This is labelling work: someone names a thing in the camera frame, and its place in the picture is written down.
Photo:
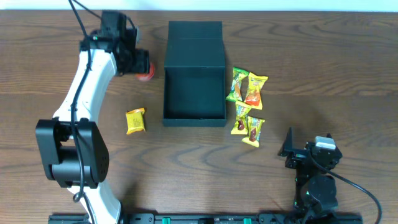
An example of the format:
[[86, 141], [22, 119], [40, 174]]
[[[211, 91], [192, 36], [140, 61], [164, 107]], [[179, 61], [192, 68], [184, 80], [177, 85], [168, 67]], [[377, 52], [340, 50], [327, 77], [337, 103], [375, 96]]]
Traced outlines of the red chips can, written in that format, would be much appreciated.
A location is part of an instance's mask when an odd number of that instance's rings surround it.
[[146, 82], [146, 81], [149, 81], [154, 76], [154, 74], [155, 74], [155, 66], [151, 62], [148, 73], [135, 74], [135, 77], [141, 82]]

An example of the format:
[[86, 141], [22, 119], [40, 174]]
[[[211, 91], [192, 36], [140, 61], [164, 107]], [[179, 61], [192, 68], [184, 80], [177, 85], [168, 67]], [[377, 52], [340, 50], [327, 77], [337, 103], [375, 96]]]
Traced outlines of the small yellow snack packet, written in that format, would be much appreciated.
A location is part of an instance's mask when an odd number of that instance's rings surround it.
[[126, 134], [132, 134], [139, 131], [145, 131], [144, 124], [144, 108], [138, 108], [125, 113], [127, 121], [127, 132]]

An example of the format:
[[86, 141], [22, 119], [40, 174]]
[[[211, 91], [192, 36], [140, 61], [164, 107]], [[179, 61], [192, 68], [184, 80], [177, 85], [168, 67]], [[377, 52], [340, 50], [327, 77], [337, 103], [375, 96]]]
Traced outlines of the dark green box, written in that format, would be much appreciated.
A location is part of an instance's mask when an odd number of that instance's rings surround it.
[[226, 124], [226, 59], [220, 21], [171, 21], [164, 62], [163, 124]]

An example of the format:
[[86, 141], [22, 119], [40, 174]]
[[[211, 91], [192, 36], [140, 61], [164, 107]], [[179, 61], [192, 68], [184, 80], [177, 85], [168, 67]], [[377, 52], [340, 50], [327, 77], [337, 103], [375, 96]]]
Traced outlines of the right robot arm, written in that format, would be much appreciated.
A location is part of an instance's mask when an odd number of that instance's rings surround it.
[[327, 173], [343, 157], [330, 134], [317, 136], [302, 149], [294, 147], [293, 129], [289, 128], [278, 152], [285, 157], [285, 167], [294, 169], [294, 213], [285, 223], [306, 223], [326, 218], [338, 206], [335, 179]]

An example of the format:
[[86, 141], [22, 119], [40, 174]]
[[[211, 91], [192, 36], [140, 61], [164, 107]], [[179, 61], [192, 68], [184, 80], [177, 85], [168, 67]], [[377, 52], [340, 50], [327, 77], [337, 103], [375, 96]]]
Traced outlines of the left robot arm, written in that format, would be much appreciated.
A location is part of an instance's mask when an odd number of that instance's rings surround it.
[[106, 180], [109, 151], [97, 122], [111, 80], [126, 73], [149, 73], [147, 50], [136, 48], [139, 29], [118, 11], [103, 11], [101, 24], [85, 32], [78, 68], [52, 119], [41, 119], [35, 136], [48, 180], [73, 194], [84, 215], [51, 215], [49, 223], [129, 223]]

